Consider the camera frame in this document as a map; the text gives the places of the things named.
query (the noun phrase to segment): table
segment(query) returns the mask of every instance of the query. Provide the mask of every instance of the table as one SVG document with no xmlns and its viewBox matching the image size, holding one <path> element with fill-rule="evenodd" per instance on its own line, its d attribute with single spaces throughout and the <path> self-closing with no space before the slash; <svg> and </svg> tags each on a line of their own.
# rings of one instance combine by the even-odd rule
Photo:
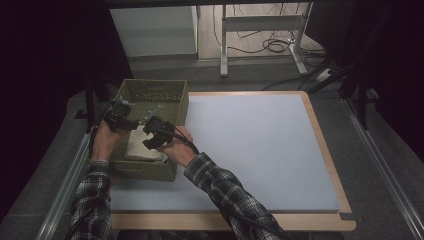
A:
<svg viewBox="0 0 424 240">
<path fill-rule="evenodd" d="M 321 133 L 312 105 L 306 93 L 294 92 L 192 92 L 194 96 L 249 96 L 296 94 L 302 99 L 310 120 L 325 167 L 334 186 L 340 210 L 337 212 L 275 212 L 274 217 L 285 230 L 293 231 L 352 231 L 356 222 L 347 201 L 331 155 Z M 114 229 L 155 230 L 230 230 L 217 211 L 112 211 Z"/>
</svg>

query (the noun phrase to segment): box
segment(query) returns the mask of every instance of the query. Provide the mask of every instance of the box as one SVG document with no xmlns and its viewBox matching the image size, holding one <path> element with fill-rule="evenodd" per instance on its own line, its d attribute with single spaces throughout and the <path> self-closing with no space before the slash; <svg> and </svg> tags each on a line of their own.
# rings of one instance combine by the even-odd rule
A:
<svg viewBox="0 0 424 240">
<path fill-rule="evenodd" d="M 185 80 L 126 79 L 116 99 L 134 103 L 127 119 L 140 120 L 159 105 L 163 108 L 155 115 L 179 126 L 184 125 L 188 110 L 188 86 Z M 111 175 L 156 181 L 174 181 L 177 164 L 171 160 L 151 162 L 125 159 L 129 134 L 121 140 L 109 161 Z"/>
</svg>

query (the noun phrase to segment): plaid sleeve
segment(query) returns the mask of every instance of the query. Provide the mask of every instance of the plaid sleeve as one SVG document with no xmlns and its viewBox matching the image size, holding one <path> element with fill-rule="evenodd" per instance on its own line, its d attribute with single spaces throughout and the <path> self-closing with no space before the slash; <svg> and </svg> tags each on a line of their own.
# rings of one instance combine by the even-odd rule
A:
<svg viewBox="0 0 424 240">
<path fill-rule="evenodd" d="M 184 175 L 205 191 L 220 209 L 236 211 L 251 220 L 282 231 L 271 213 L 242 186 L 230 171 L 218 167 L 205 153 L 187 165 Z M 281 239 L 278 236 L 221 211 L 238 239 Z"/>
<path fill-rule="evenodd" d="M 71 227 L 93 207 L 72 239 L 112 239 L 110 220 L 109 163 L 105 160 L 90 164 L 88 173 L 81 181 L 71 205 Z"/>
</svg>

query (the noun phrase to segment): person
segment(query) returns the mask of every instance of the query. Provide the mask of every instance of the person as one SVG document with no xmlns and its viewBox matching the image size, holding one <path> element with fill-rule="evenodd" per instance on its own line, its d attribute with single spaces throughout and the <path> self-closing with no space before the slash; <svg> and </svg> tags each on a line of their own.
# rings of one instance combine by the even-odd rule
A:
<svg viewBox="0 0 424 240">
<path fill-rule="evenodd" d="M 176 134 L 182 134 L 193 142 L 185 127 L 177 128 L 179 131 Z M 79 184 L 71 205 L 71 226 L 75 227 L 80 222 L 71 239 L 113 239 L 108 160 L 127 133 L 121 130 L 112 132 L 104 121 L 99 124 L 87 175 Z M 190 147 L 176 138 L 157 150 L 185 168 L 185 177 L 209 195 L 238 239 L 285 239 L 282 237 L 284 231 L 272 214 L 243 188 L 232 172 L 217 166 L 206 153 L 196 155 Z M 161 237 L 211 239 L 202 232 L 161 232 Z"/>
</svg>

